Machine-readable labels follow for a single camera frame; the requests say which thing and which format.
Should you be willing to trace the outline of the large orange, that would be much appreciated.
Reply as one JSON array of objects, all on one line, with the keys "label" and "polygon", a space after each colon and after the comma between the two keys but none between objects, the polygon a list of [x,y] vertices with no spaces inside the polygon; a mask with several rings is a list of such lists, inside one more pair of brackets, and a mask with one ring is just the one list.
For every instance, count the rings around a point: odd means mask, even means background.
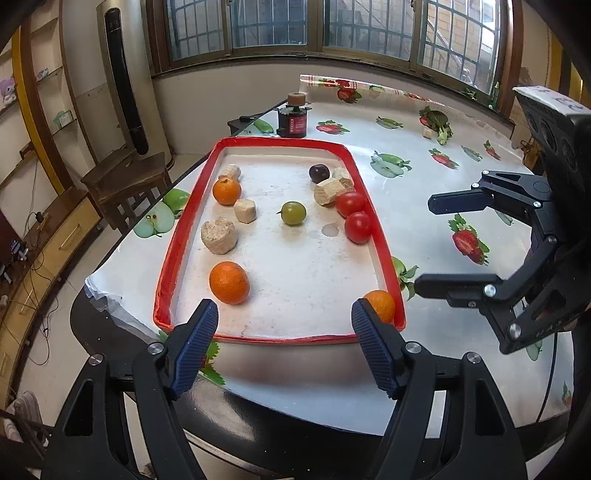
[{"label": "large orange", "polygon": [[209,273],[208,281],[212,294],[224,304],[242,304],[249,297],[249,277],[235,262],[216,264]]}]

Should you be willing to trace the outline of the large round cork piece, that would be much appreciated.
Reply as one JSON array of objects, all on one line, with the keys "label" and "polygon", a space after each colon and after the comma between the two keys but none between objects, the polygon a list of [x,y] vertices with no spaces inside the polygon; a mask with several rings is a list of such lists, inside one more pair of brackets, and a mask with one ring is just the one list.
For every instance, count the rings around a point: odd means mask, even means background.
[{"label": "large round cork piece", "polygon": [[200,238],[212,254],[224,255],[235,248],[238,242],[238,231],[230,220],[218,217],[202,224]]}]

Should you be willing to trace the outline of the red tomato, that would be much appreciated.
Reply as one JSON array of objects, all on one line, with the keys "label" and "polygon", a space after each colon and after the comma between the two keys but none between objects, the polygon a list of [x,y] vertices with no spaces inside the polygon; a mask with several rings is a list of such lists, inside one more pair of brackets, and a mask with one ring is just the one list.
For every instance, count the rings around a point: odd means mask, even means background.
[{"label": "red tomato", "polygon": [[337,200],[335,200],[335,208],[337,208],[337,211],[342,218],[348,218],[349,215],[363,212],[366,203],[367,199],[363,194],[352,191],[339,195]]},{"label": "red tomato", "polygon": [[356,244],[365,244],[372,237],[372,220],[365,212],[349,215],[345,222],[346,237]]}]

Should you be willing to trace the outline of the cut cork wedge piece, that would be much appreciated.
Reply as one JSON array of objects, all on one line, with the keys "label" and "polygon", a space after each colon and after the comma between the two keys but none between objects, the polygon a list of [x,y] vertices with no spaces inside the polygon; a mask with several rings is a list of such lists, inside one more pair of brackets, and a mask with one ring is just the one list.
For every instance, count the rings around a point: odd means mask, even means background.
[{"label": "cut cork wedge piece", "polygon": [[318,205],[327,206],[346,193],[346,187],[338,179],[329,178],[315,185],[314,199]]}]

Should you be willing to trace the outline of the small cork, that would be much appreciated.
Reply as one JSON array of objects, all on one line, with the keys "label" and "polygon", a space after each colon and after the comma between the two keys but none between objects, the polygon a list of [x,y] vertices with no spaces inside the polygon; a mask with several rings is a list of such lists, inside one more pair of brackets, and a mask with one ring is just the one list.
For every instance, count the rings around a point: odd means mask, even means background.
[{"label": "small cork", "polygon": [[238,199],[233,205],[235,218],[238,222],[249,224],[256,220],[256,202],[249,199]]}]

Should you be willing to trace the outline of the dark purple plum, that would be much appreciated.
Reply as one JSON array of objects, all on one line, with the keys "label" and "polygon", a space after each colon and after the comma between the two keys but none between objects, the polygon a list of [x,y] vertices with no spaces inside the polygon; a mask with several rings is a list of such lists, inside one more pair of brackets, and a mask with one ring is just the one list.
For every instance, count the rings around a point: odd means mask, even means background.
[{"label": "dark purple plum", "polygon": [[329,179],[329,177],[331,177],[331,171],[325,164],[315,164],[308,169],[308,176],[311,178],[312,182],[318,184]]}]

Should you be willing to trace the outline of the small mandarin orange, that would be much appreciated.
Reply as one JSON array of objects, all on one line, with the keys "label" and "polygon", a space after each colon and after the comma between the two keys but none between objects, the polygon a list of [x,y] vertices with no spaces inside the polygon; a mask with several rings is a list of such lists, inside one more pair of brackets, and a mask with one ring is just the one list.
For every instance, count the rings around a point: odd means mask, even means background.
[{"label": "small mandarin orange", "polygon": [[213,184],[212,195],[222,206],[233,206],[242,195],[242,186],[240,186],[238,180],[222,176]]}]

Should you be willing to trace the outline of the green grape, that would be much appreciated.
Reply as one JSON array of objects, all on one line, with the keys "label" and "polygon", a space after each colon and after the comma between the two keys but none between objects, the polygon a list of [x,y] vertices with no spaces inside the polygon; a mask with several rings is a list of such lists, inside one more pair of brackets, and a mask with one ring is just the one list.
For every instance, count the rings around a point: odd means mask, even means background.
[{"label": "green grape", "polygon": [[281,221],[287,226],[298,226],[304,223],[307,217],[307,209],[304,205],[297,201],[288,201],[281,206],[280,211]]}]

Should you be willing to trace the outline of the small cork cylinder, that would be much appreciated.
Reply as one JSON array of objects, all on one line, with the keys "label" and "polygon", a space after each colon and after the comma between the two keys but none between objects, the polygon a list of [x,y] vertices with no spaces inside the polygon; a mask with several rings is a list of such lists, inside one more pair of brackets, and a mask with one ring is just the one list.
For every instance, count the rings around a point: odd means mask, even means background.
[{"label": "small cork cylinder", "polygon": [[242,175],[242,170],[236,164],[226,164],[218,172],[219,179],[229,178],[236,182],[239,181],[240,175]]}]

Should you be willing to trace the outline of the ridged cork cylinder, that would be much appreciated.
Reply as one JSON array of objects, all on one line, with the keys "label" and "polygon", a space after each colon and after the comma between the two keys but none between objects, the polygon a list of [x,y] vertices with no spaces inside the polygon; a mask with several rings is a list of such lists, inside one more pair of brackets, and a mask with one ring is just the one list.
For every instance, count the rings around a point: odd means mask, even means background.
[{"label": "ridged cork cylinder", "polygon": [[353,182],[353,178],[346,167],[335,167],[335,169],[332,170],[332,178],[338,180],[346,191],[352,192],[355,190],[355,182]]}]

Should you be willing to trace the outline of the tiny cork by vegetable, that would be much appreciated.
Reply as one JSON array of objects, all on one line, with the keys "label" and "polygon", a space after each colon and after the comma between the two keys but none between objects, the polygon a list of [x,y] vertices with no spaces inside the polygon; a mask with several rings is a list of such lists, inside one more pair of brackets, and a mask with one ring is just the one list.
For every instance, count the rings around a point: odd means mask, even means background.
[{"label": "tiny cork by vegetable", "polygon": [[425,127],[423,129],[423,136],[427,139],[436,139],[438,136],[438,133],[431,128]]}]

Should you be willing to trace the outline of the red rimmed white tray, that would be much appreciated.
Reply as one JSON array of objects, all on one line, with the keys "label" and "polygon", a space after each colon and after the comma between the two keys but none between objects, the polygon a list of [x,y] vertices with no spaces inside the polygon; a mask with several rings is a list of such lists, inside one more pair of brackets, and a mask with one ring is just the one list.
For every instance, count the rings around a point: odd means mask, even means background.
[{"label": "red rimmed white tray", "polygon": [[[246,198],[256,202],[256,220],[238,223],[238,242],[226,258],[249,277],[249,297],[218,307],[219,341],[311,345],[352,343],[351,308],[373,289],[396,301],[394,326],[407,324],[398,275],[384,230],[372,224],[372,237],[358,245],[346,238],[342,216],[318,205],[308,168],[324,163],[346,167],[356,191],[366,187],[353,155],[341,144],[273,137],[231,137],[209,154],[176,223],[157,282],[153,322],[164,331],[185,323],[202,299],[212,297],[209,273],[219,262],[202,243],[205,221],[231,218],[232,211],[212,195],[226,164],[242,170]],[[288,201],[307,209],[304,223],[287,226],[277,214]]]}]

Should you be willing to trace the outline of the wooden tv cabinet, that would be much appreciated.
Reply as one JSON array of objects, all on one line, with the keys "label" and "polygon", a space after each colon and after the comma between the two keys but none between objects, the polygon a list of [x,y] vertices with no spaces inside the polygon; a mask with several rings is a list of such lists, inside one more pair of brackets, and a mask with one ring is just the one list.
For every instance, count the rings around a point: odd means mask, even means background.
[{"label": "wooden tv cabinet", "polygon": [[70,188],[31,220],[24,241],[28,257],[15,268],[13,284],[3,288],[1,308],[1,405],[17,390],[17,371],[35,321],[66,266],[96,230],[101,216],[88,193]]}]

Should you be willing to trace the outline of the cork on motor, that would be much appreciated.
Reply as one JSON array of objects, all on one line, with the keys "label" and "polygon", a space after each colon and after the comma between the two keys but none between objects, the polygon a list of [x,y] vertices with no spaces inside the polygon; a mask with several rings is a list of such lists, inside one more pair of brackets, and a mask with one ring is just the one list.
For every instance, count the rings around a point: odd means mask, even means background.
[{"label": "cork on motor", "polygon": [[287,95],[287,106],[304,107],[305,104],[307,104],[307,97],[304,93],[294,92]]}]

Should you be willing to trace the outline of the white tower air conditioner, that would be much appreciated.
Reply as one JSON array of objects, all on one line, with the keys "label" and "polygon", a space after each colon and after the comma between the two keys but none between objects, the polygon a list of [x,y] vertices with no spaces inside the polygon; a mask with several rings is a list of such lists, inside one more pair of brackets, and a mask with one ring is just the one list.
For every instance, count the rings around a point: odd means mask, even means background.
[{"label": "white tower air conditioner", "polygon": [[126,145],[141,157],[172,155],[150,72],[139,1],[109,0],[96,7],[103,68]]}]

